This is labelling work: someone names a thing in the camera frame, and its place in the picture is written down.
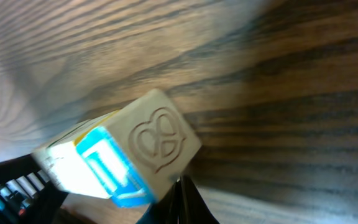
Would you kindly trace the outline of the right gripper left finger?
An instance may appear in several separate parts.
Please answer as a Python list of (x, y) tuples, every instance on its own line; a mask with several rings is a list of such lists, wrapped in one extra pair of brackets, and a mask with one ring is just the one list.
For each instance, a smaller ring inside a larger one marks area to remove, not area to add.
[(178, 224), (178, 184), (175, 182), (161, 201), (151, 204), (136, 224)]

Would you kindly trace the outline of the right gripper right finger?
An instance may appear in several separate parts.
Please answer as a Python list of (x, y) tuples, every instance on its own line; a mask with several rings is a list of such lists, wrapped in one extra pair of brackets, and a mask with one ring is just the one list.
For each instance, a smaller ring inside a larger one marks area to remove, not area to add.
[(178, 215), (180, 224), (219, 224), (189, 176), (181, 177), (180, 186), (181, 204)]

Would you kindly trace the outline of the blue L block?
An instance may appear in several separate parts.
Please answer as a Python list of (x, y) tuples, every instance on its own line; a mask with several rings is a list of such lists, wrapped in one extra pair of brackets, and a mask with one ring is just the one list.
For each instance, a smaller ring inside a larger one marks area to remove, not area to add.
[(75, 141), (77, 153), (119, 207), (161, 201), (201, 146), (173, 102), (158, 89)]

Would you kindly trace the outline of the white W block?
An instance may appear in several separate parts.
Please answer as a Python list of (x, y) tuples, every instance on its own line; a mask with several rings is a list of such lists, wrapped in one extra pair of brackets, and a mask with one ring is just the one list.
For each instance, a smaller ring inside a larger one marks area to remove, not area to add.
[(116, 113), (112, 111), (77, 123), (31, 153), (58, 190), (103, 199), (110, 197), (77, 153), (76, 146), (92, 129)]

